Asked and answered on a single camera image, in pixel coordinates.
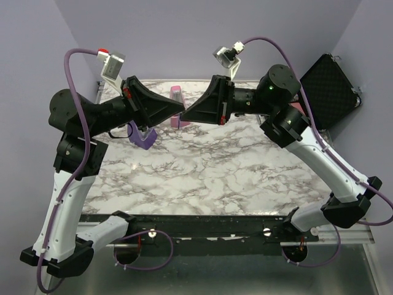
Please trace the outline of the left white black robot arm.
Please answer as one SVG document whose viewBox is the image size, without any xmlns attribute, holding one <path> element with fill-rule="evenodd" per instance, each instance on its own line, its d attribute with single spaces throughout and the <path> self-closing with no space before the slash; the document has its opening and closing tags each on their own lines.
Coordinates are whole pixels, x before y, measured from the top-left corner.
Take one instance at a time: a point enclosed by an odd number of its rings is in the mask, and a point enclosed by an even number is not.
<svg viewBox="0 0 393 295">
<path fill-rule="evenodd" d="M 154 127 L 184 110 L 184 105 L 150 91 L 137 77 L 122 81 L 120 95 L 100 104 L 63 89 L 50 101 L 49 124 L 62 132 L 54 161 L 54 185 L 41 233 L 23 250 L 21 261 L 46 267 L 57 278 L 86 271 L 93 256 L 106 245 L 131 242 L 136 218 L 121 211 L 87 232 L 77 226 L 87 194 L 101 168 L 107 144 L 96 137 L 134 122 Z"/>
</svg>

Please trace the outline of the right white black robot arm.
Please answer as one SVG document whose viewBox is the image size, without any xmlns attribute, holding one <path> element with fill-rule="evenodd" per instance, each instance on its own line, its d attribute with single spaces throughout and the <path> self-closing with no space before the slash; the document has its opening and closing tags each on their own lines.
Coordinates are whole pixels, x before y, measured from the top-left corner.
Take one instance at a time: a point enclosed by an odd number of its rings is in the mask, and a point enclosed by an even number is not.
<svg viewBox="0 0 393 295">
<path fill-rule="evenodd" d="M 236 88 L 226 76 L 214 75 L 205 93 L 187 108 L 181 119 L 225 125 L 232 114 L 265 116 L 264 134 L 297 156 L 331 190 L 321 202 L 293 209 L 282 226 L 286 239 L 295 241 L 313 227 L 328 223 L 348 229 L 368 211 L 381 180 L 358 172 L 344 161 L 310 126 L 308 118 L 290 104 L 300 83 L 286 65 L 273 65 L 257 88 Z"/>
</svg>

